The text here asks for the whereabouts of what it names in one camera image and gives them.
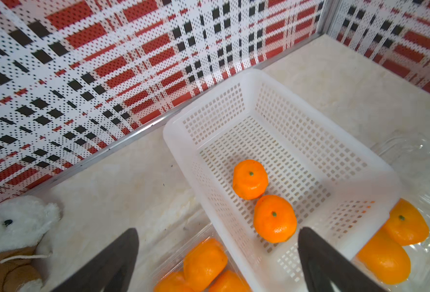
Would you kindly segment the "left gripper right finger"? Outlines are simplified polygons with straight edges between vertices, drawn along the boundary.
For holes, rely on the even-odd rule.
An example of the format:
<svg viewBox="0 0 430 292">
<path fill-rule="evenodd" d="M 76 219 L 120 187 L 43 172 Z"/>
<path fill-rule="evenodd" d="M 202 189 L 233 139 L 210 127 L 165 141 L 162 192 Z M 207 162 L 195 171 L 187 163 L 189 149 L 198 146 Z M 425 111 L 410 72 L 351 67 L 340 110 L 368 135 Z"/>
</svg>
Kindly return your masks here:
<svg viewBox="0 0 430 292">
<path fill-rule="evenodd" d="M 313 229 L 299 231 L 298 252 L 309 292 L 382 292 L 372 281 Z"/>
</svg>

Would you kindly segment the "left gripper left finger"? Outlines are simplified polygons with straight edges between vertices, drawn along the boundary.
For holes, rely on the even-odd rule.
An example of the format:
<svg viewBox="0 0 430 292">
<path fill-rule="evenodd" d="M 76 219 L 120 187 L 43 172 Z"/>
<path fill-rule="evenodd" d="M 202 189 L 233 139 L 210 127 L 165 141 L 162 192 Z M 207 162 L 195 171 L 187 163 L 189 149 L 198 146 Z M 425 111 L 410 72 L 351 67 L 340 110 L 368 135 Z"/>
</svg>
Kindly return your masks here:
<svg viewBox="0 0 430 292">
<path fill-rule="evenodd" d="M 55 292 L 126 292 L 138 256 L 138 232 L 129 228 Z"/>
</svg>

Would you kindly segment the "orange four container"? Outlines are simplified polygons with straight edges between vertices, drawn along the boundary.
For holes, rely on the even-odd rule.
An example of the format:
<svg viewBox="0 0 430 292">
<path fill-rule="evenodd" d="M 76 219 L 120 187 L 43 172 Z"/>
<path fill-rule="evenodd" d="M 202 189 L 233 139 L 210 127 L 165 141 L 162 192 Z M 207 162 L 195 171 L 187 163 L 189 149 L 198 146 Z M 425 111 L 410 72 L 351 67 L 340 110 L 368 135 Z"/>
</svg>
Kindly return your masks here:
<svg viewBox="0 0 430 292">
<path fill-rule="evenodd" d="M 380 229 L 358 252 L 357 258 L 387 285 L 404 282 L 411 273 L 411 260 L 408 254 L 383 229 Z"/>
</svg>

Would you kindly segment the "orange two container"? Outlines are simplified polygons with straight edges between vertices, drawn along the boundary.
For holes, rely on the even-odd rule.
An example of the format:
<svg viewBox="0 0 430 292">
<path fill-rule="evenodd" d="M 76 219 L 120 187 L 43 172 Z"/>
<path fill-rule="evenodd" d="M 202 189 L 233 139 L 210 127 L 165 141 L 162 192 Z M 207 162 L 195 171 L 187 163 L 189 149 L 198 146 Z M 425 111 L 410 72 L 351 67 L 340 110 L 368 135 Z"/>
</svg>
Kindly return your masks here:
<svg viewBox="0 0 430 292">
<path fill-rule="evenodd" d="M 264 195 L 256 203 L 253 226 L 269 243 L 282 243 L 295 234 L 297 219 L 292 205 L 284 198 Z"/>
</svg>

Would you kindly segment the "white plastic basket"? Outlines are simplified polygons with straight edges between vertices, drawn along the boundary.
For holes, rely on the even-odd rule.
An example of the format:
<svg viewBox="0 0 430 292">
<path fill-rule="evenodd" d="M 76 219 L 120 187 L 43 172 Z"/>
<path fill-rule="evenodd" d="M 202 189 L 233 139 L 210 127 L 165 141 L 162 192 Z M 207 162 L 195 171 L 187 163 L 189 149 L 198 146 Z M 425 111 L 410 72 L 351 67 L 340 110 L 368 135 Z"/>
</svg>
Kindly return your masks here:
<svg viewBox="0 0 430 292">
<path fill-rule="evenodd" d="M 297 236 L 269 243 L 253 226 L 255 201 L 233 190 L 247 159 L 309 227 L 352 259 L 399 201 L 397 173 L 271 76 L 248 69 L 216 85 L 164 127 L 164 140 L 250 288 L 303 292 Z"/>
</svg>

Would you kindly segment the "orange three container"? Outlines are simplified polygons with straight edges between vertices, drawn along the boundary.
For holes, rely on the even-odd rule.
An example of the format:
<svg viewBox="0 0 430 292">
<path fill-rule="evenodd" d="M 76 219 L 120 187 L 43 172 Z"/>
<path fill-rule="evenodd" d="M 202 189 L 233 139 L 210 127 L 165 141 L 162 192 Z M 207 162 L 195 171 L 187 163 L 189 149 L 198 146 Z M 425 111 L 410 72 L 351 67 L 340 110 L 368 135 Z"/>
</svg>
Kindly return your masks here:
<svg viewBox="0 0 430 292">
<path fill-rule="evenodd" d="M 389 212 L 383 230 L 401 246 L 424 242 L 429 237 L 429 227 L 418 209 L 400 199 Z"/>
</svg>

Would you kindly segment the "orange one container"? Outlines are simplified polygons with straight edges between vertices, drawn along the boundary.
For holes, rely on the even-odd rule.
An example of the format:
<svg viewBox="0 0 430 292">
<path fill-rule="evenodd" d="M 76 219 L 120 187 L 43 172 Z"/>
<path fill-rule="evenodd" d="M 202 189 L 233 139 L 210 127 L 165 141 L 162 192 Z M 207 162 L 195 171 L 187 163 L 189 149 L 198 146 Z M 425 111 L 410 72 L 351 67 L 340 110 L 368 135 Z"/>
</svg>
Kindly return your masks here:
<svg viewBox="0 0 430 292">
<path fill-rule="evenodd" d="M 233 190 L 244 200 L 254 200 L 262 196 L 269 179 L 263 165 L 248 159 L 240 162 L 233 171 Z"/>
</svg>

